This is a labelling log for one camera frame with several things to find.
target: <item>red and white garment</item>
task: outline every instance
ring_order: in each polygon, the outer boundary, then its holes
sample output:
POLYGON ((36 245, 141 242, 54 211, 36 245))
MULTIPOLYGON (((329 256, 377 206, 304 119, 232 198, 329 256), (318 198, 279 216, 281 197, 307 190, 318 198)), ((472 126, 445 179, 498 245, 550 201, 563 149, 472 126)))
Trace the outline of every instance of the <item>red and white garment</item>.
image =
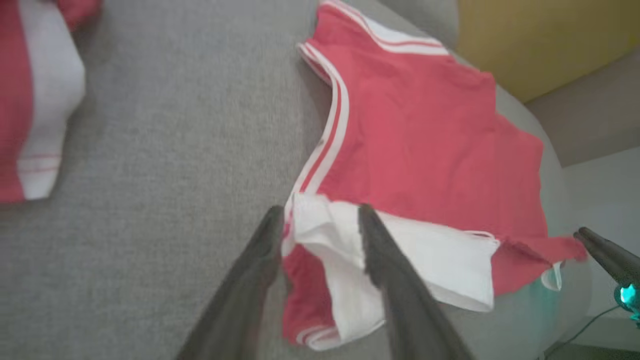
POLYGON ((67 119, 84 96, 69 29, 100 0, 0 1, 0 202, 47 197, 67 119))
POLYGON ((433 38, 390 30, 323 1, 303 59, 333 90, 319 145, 285 207, 290 341, 324 350, 384 321, 363 273, 356 204, 369 203, 436 299, 490 311, 559 263, 584 259, 548 238, 543 145, 495 111, 490 74, 456 63, 433 38))

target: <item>yellow object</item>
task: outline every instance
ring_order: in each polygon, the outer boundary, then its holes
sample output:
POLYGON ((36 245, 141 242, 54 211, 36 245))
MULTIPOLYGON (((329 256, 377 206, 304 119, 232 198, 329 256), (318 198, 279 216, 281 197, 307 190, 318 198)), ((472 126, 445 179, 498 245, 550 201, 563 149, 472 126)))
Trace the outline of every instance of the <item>yellow object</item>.
POLYGON ((458 6, 458 54, 522 102, 640 41, 640 0, 458 0, 458 6))

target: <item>teal light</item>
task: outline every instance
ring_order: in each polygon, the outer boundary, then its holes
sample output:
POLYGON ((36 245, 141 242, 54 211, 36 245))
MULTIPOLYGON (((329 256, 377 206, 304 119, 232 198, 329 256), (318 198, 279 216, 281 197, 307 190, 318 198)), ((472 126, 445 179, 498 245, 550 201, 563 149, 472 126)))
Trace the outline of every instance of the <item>teal light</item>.
POLYGON ((620 300, 622 300, 622 302, 624 302, 627 305, 633 302, 633 298, 635 297, 635 295, 636 295, 636 288, 634 287, 633 284, 629 285, 626 288, 620 289, 620 300))

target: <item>gray sofa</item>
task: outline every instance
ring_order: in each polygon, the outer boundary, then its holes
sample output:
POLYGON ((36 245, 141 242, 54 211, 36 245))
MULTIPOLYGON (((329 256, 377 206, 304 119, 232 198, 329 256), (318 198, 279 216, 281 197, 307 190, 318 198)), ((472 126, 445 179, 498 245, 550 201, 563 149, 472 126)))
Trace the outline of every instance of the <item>gray sofa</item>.
MULTIPOLYGON (((380 3, 349 2, 420 34, 380 3)), ((457 23, 447 20, 446 2, 392 7, 426 29, 420 22, 435 17, 444 25, 430 30, 448 31, 434 35, 451 44, 457 23)), ((312 33, 315 8, 316 0, 106 0, 95 24, 76 34, 87 96, 69 121, 56 188, 49 199, 0 207, 0 358, 177 353, 321 135, 330 89, 294 48, 312 33)), ((572 232, 546 134, 517 100, 497 94, 498 110, 544 141, 550 234, 572 232)), ((569 263, 563 279, 560 293, 538 281, 499 297, 492 313, 444 309, 478 359, 534 359, 588 307, 588 267, 569 263)), ((328 352, 288 344, 285 292, 280 275, 265 308, 261 359, 389 359, 384 329, 328 352)))

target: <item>wire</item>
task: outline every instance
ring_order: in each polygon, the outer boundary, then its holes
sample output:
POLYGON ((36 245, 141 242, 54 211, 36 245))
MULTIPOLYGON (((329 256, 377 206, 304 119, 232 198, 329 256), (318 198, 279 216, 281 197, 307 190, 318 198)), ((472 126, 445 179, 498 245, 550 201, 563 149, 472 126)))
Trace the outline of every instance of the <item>wire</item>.
POLYGON ((554 354, 554 352, 558 351, 558 350, 559 350, 559 349, 561 349, 563 346, 565 346, 565 345, 569 344, 570 342, 572 342, 573 340, 575 340, 578 336, 580 336, 580 334, 582 334, 582 333, 583 333, 583 332, 584 332, 584 331, 589 327, 589 325, 591 325, 591 324, 592 324, 594 321, 596 321, 599 317, 601 317, 602 315, 604 315, 604 314, 606 314, 606 313, 609 313, 609 312, 611 312, 611 311, 614 311, 615 309, 617 309, 617 308, 619 308, 619 307, 620 307, 620 305, 616 305, 616 306, 614 306, 614 307, 610 308, 609 310, 605 310, 605 311, 602 311, 600 314, 597 314, 597 315, 596 315, 593 319, 591 319, 591 320, 587 323, 587 325, 585 325, 585 326, 584 326, 584 327, 583 327, 583 328, 582 328, 582 329, 581 329, 581 330, 580 330, 576 335, 573 335, 573 337, 572 337, 571 339, 567 340, 567 341, 566 341, 566 342, 564 342, 562 345, 560 345, 560 346, 558 346, 558 347, 554 348, 553 350, 551 350, 551 351, 549 352, 549 354, 547 354, 546 358, 547 358, 547 359, 550 359, 550 358, 551 358, 551 355, 553 355, 553 354, 554 354))

